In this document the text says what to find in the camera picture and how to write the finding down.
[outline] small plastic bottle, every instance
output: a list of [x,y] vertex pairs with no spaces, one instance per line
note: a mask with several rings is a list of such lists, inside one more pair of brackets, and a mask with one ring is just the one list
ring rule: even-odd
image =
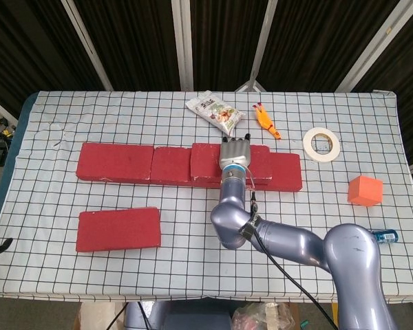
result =
[[394,229],[372,230],[378,244],[396,243],[399,239],[398,233]]

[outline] roll of tape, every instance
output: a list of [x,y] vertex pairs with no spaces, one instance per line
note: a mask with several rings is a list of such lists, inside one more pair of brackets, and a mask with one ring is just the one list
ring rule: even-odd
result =
[[[325,155],[318,153],[312,147],[312,139],[315,136],[322,135],[328,139],[330,145],[330,152]],[[340,152],[340,145],[337,136],[328,129],[323,127],[314,127],[310,129],[303,137],[303,148],[310,158],[318,162],[331,162],[338,157]]]

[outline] red brick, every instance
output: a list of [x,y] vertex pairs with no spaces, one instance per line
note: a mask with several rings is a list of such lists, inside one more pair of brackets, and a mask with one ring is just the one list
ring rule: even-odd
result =
[[[269,148],[251,146],[252,172],[256,184],[268,184],[273,176]],[[191,179],[198,183],[220,183],[222,170],[219,166],[220,144],[195,143],[191,151]]]
[[153,146],[84,143],[76,176],[85,181],[148,184]]
[[191,149],[160,146],[155,149],[151,164],[151,183],[168,186],[188,186],[190,177]]
[[256,185],[258,190],[297,192],[303,188],[300,156],[296,153],[271,153],[273,178],[267,185]]
[[77,252],[155,248],[160,246],[157,208],[82,212]]

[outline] orange cube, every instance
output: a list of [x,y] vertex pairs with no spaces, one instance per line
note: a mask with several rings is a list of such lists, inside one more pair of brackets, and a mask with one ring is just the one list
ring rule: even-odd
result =
[[373,206],[383,201],[383,182],[360,175],[349,183],[347,200],[352,204]]

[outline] table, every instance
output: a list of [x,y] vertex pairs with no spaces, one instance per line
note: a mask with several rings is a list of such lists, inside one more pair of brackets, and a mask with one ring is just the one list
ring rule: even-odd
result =
[[[155,146],[220,143],[221,132],[184,107],[196,95],[41,91],[32,97],[32,110],[21,115],[0,192],[0,243],[15,238],[10,249],[0,254],[0,296],[307,301],[248,243],[236,251],[220,246],[209,221],[219,190],[76,178],[86,141]],[[396,229],[400,242],[381,246],[383,289],[390,303],[413,302],[413,182],[401,143],[396,96],[218,95],[246,113],[236,128],[237,136],[249,131],[254,144],[300,155],[303,189],[259,192],[261,216],[308,228],[320,237],[340,223]],[[282,140],[274,140],[258,126],[251,106],[260,101]],[[339,137],[341,153],[335,161],[318,163],[304,154],[301,139],[313,127],[326,127]],[[382,204],[365,208],[347,202],[348,182],[359,174],[383,180]],[[162,247],[75,252],[79,212],[141,206],[161,210]],[[333,281],[325,271],[279,262],[319,301],[336,301]]]

